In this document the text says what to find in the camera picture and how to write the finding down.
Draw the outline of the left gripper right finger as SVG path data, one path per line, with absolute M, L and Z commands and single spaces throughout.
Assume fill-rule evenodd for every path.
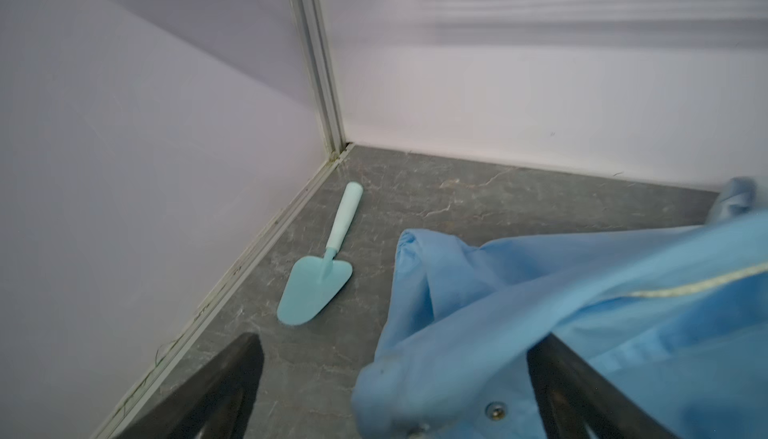
M 548 438 L 673 438 L 553 334 L 526 354 Z

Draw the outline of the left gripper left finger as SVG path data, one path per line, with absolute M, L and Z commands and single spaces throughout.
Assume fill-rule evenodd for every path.
M 118 436 L 242 438 L 254 409 L 263 366 L 259 336 L 244 333 Z

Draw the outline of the light blue jacket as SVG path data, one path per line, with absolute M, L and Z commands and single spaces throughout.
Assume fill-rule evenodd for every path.
M 423 229 L 352 410 L 364 438 L 540 438 L 526 355 L 555 335 L 681 438 L 767 434 L 767 184 L 701 226 L 504 238 Z

